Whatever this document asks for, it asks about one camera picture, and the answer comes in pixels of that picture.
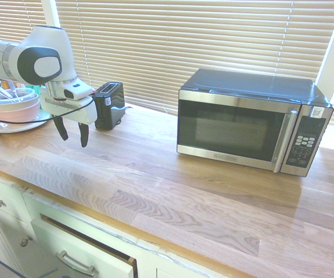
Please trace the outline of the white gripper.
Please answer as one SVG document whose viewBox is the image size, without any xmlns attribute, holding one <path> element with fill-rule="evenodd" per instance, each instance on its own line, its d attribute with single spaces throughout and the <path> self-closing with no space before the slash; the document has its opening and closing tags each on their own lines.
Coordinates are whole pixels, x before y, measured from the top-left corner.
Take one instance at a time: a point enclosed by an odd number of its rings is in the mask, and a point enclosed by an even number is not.
<svg viewBox="0 0 334 278">
<path fill-rule="evenodd" d="M 48 92 L 41 93 L 42 109 L 53 116 L 56 129 L 64 141 L 68 139 L 68 134 L 64 127 L 63 118 L 78 122 L 81 147 L 83 148 L 88 144 L 88 125 L 97 119 L 96 106 L 90 96 L 92 92 L 92 89 L 82 92 L 63 89 L 57 91 L 57 96 L 51 96 Z"/>
</svg>

